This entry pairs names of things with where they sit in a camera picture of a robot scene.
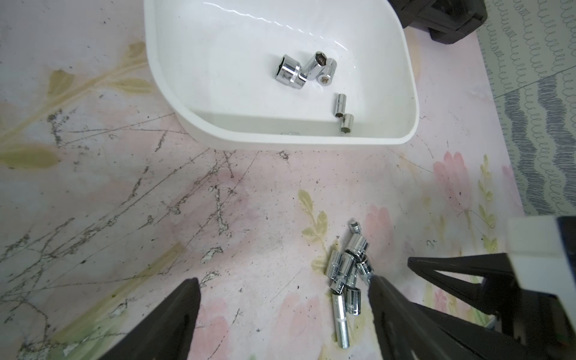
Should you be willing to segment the small chrome socket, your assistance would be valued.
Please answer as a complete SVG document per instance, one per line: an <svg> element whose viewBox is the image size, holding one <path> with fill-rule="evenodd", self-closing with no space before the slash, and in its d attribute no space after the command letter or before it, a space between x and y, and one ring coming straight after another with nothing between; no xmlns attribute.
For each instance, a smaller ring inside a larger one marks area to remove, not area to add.
<svg viewBox="0 0 576 360"><path fill-rule="evenodd" d="M347 105L347 96L345 94L337 94L334 105L334 116L341 118L344 116Z"/></svg>
<svg viewBox="0 0 576 360"><path fill-rule="evenodd" d="M352 131L354 120L355 118L352 114L343 114L340 118L340 131L344 134L349 134Z"/></svg>

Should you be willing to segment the large chrome socket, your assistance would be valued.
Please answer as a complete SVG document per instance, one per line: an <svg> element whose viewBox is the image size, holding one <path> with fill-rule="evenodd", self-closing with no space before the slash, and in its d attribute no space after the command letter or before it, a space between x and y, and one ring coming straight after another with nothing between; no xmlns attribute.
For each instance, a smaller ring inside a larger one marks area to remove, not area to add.
<svg viewBox="0 0 576 360"><path fill-rule="evenodd" d="M274 78L285 86L302 89L307 80L301 74L301 68L302 66L298 61L288 55L284 55Z"/></svg>

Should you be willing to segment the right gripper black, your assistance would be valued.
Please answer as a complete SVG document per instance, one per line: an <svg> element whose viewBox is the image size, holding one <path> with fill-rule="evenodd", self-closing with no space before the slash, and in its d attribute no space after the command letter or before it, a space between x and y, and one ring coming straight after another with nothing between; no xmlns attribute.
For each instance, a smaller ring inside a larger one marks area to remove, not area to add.
<svg viewBox="0 0 576 360"><path fill-rule="evenodd" d="M560 300L521 289L505 253L450 258L415 257L407 266L421 278L477 310L496 315L507 341L505 359L574 359L575 330Z"/></svg>

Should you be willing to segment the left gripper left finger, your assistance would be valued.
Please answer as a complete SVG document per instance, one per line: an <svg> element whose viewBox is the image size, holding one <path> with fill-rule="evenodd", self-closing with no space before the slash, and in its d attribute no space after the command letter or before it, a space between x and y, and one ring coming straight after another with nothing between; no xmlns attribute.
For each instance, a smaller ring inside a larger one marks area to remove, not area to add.
<svg viewBox="0 0 576 360"><path fill-rule="evenodd" d="M184 280L102 359L186 359L200 309L197 278Z"/></svg>

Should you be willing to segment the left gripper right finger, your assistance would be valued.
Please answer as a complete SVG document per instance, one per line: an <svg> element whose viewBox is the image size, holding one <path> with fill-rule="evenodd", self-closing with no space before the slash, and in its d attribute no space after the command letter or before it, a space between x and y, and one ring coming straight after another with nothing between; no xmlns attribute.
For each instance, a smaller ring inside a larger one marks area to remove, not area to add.
<svg viewBox="0 0 576 360"><path fill-rule="evenodd" d="M368 298L384 359L504 359L506 336L409 301L381 276Z"/></svg>

